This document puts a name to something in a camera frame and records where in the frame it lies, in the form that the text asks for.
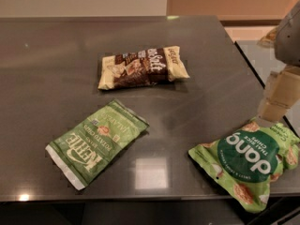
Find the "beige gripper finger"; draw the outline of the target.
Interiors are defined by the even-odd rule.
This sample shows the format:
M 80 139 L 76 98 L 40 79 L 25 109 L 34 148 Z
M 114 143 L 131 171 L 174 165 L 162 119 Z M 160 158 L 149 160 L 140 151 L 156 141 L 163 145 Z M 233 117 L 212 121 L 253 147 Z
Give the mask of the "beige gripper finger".
M 272 71 L 264 87 L 258 118 L 264 123 L 278 122 L 300 99 L 300 67 L 287 65 Z

